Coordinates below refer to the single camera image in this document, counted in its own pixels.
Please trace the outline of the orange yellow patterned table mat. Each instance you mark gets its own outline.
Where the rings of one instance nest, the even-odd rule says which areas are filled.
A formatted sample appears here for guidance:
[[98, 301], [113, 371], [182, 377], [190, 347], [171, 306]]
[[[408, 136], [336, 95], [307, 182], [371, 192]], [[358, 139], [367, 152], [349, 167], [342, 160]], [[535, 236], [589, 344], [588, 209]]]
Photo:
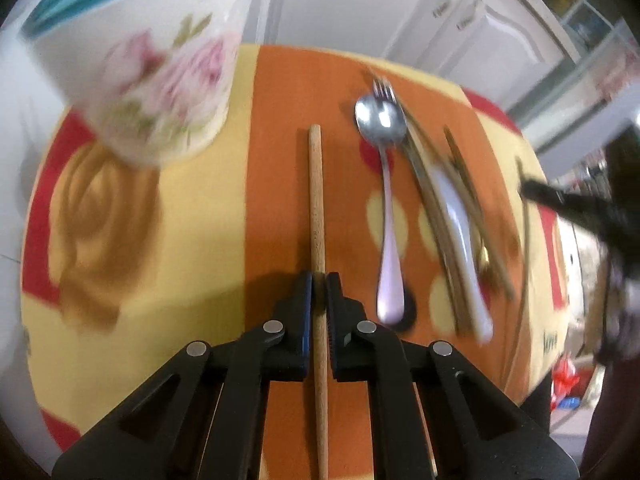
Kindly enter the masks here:
[[[466, 214], [494, 323], [487, 344], [456, 332], [446, 275], [402, 146], [406, 137], [386, 151], [405, 315], [396, 325], [378, 319], [382, 172], [378, 151], [363, 139], [354, 115], [367, 94], [401, 108], [438, 166], [450, 155], [442, 128], [454, 135], [515, 288], [507, 300], [489, 273], [480, 272], [485, 249]], [[344, 295], [359, 301], [369, 320], [421, 346], [449, 342], [517, 406], [544, 383], [567, 332], [558, 220], [521, 196], [520, 184], [544, 173], [503, 111], [414, 68], [247, 46], [228, 119], [200, 154], [160, 168], [131, 166], [76, 112], [66, 115], [50, 145], [29, 209], [22, 313], [35, 396], [61, 455], [190, 342], [226, 344], [268, 321], [299, 274], [308, 272], [308, 374], [303, 382], [271, 383], [255, 479], [319, 479], [312, 125], [322, 133], [324, 305], [326, 277], [337, 273]], [[371, 479], [368, 387], [334, 379], [329, 331], [328, 345], [328, 479]]]

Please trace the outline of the white cabinet door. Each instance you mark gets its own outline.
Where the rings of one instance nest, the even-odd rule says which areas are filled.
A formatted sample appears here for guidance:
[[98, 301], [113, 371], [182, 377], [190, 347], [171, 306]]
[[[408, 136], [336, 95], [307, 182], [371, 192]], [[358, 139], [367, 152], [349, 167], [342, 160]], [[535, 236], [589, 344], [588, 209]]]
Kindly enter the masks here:
[[423, 0], [252, 0], [246, 44], [284, 44], [382, 58]]
[[507, 110], [579, 53], [541, 0], [418, 0], [384, 58], [460, 84]]

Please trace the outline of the floral utensil holder teal lid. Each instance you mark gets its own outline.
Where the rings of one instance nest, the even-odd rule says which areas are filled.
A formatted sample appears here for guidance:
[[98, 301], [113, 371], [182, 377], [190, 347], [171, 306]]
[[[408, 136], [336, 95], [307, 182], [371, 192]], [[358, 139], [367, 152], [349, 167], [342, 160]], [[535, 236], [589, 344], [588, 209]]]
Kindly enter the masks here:
[[41, 0], [23, 37], [96, 137], [136, 165], [213, 142], [252, 0]]

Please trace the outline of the white cabinet door centre right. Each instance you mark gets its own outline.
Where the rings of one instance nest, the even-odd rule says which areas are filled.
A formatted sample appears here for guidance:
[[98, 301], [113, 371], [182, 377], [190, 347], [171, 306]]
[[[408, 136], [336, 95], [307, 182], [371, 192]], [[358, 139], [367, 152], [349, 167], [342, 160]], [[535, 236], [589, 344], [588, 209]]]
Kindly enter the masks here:
[[284, 44], [382, 58], [423, 0], [252, 0], [246, 44]]

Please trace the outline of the wooden chopstick long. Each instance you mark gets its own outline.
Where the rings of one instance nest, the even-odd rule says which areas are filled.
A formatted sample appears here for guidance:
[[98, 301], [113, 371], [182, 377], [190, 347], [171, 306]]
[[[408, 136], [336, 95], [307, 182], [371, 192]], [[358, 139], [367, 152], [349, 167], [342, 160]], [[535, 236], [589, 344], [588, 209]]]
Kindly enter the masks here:
[[459, 257], [456, 244], [454, 244], [454, 236], [446, 219], [446, 203], [442, 200], [434, 179], [435, 165], [427, 155], [412, 121], [405, 117], [405, 122], [408, 133], [402, 146], [416, 178], [426, 218], [430, 222], [439, 253], [440, 264], [446, 275], [449, 297], [456, 321], [456, 332], [458, 334], [472, 334], [473, 322], [468, 284], [465, 281], [462, 260]]

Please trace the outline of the white cabinet door far right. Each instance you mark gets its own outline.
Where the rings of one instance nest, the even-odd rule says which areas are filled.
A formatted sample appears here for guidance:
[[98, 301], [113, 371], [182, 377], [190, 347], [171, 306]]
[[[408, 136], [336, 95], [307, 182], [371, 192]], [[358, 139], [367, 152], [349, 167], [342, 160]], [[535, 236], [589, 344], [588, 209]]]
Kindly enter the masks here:
[[418, 0], [384, 58], [460, 84], [507, 110], [579, 53], [541, 0]]

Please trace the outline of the glass door white frame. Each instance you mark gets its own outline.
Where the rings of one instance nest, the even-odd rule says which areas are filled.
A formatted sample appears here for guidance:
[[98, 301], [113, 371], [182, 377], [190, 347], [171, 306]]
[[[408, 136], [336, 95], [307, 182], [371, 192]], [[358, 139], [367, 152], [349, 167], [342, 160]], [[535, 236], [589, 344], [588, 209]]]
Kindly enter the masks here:
[[564, 58], [509, 114], [553, 179], [639, 125], [639, 18], [622, 0], [542, 2], [577, 58]]

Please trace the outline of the red package on floor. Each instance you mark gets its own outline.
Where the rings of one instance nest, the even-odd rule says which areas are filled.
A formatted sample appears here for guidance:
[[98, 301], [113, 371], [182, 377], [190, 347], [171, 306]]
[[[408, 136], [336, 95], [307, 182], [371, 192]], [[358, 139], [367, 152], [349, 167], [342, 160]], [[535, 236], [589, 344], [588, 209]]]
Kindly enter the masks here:
[[561, 356], [552, 368], [551, 377], [550, 410], [555, 411], [563, 404], [577, 408], [584, 388], [574, 361], [569, 356]]

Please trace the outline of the steel spoon pink handle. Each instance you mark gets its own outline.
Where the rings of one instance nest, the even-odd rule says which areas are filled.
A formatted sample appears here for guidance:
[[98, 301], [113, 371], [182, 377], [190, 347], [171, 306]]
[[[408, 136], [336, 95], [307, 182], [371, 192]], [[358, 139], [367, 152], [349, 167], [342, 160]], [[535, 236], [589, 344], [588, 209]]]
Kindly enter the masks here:
[[376, 313], [385, 325], [396, 325], [405, 315], [405, 289], [394, 227], [393, 191], [387, 149], [405, 139], [408, 128], [401, 108], [374, 94], [359, 98], [354, 107], [359, 133], [378, 151], [383, 187], [383, 235]]

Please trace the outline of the steel fork white handle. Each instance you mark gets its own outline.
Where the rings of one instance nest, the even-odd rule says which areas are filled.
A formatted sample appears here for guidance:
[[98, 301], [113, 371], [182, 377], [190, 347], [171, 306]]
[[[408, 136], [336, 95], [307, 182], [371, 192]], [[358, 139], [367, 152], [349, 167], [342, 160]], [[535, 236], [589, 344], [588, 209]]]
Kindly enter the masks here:
[[427, 154], [414, 122], [407, 119], [406, 123], [406, 153], [446, 275], [457, 332], [487, 344], [494, 334], [494, 323], [475, 270], [470, 220], [444, 170]]

